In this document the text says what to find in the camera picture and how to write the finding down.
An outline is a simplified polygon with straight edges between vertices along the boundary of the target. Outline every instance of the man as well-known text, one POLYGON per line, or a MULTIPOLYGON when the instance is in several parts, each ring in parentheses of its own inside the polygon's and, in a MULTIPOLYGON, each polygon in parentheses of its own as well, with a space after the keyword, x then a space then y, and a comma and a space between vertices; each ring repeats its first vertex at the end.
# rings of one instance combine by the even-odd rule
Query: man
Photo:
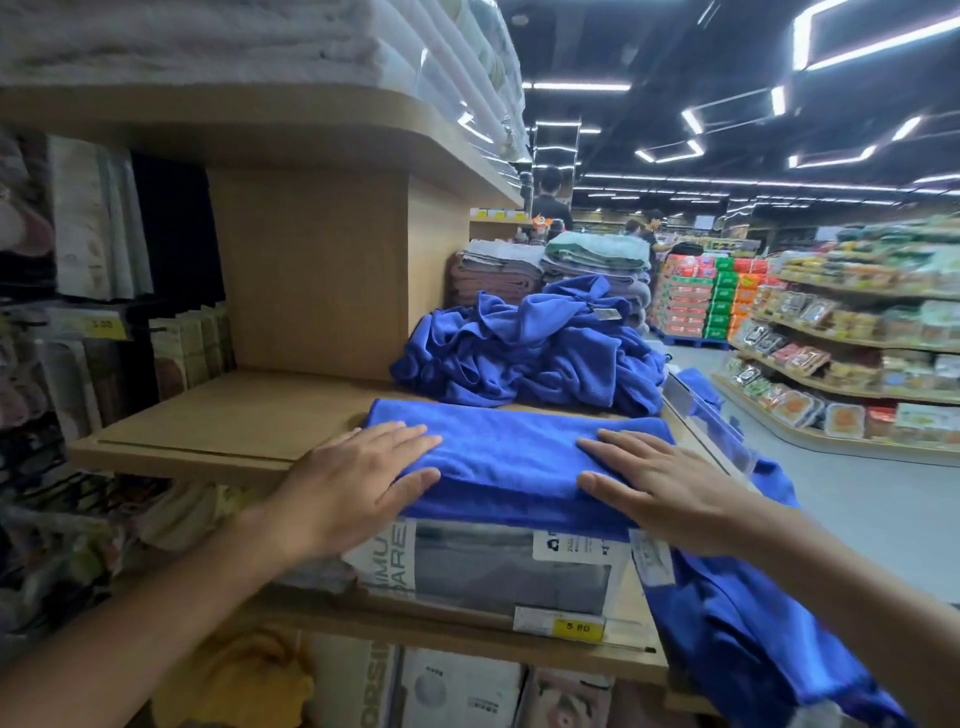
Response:
POLYGON ((570 208, 557 199, 557 193, 564 183, 564 173, 557 167, 547 167, 540 178, 540 194, 534 198, 533 216, 553 220, 563 220, 564 229, 573 230, 573 215, 570 208))

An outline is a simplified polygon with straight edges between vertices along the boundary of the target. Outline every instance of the right hand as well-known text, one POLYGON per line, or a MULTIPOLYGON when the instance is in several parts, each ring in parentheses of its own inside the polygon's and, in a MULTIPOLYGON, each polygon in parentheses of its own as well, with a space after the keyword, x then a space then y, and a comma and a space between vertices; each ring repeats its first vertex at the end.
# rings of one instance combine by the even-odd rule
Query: right hand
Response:
POLYGON ((601 429, 597 438, 577 445, 630 485, 589 472, 580 473, 577 485, 684 551, 740 555, 749 534, 776 507, 692 450, 642 432, 601 429))

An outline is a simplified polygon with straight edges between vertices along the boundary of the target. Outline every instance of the pallet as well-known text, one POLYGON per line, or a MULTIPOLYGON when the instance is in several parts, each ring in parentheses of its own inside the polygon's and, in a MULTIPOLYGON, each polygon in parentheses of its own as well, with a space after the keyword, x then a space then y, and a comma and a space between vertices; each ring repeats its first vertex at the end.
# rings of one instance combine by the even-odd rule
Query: pallet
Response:
POLYGON ((698 339, 692 336, 673 336, 668 333, 663 333, 658 328, 650 327, 650 332, 657 335, 664 344, 668 347, 677 346, 678 344, 687 344, 694 349, 702 349, 703 347, 716 347, 721 351, 728 352, 732 349, 730 342, 726 339, 698 339))

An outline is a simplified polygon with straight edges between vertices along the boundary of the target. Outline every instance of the yellow price label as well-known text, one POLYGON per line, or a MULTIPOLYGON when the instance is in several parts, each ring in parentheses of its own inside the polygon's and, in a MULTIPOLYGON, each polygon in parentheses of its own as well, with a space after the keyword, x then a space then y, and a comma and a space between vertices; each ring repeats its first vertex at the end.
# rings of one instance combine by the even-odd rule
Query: yellow price label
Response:
POLYGON ((127 332, 119 316, 85 316, 84 336, 111 341, 127 340, 127 332))
POLYGON ((557 618, 553 620, 553 636, 564 640, 600 643, 603 641, 604 626, 592 621, 557 618))

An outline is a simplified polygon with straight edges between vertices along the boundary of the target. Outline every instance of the folded blue towel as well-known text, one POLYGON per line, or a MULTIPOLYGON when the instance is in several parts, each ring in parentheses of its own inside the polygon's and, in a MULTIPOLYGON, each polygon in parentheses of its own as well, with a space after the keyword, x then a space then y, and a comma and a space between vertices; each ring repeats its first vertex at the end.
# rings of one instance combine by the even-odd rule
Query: folded blue towel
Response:
POLYGON ((631 417, 660 412, 665 360, 620 320, 631 304, 586 276, 548 285, 520 306, 480 293, 475 307, 427 314, 391 368, 434 400, 496 407, 514 400, 583 403, 631 417))
MULTIPOLYGON (((703 377, 681 374, 705 401, 720 401, 703 377)), ((772 460, 761 458, 751 479, 800 507, 772 460)), ((728 721, 784 728, 798 707, 833 700, 870 726, 911 725, 843 643, 764 573, 732 558, 672 554, 676 586, 646 588, 647 601, 664 641, 728 721)))
POLYGON ((401 400, 373 403, 367 426, 401 421, 443 435, 406 472, 437 468, 439 483, 404 512, 439 521, 498 523, 627 541, 633 522, 577 488, 582 471, 608 473, 579 449, 600 427, 648 432, 669 443, 663 420, 596 420, 401 400))

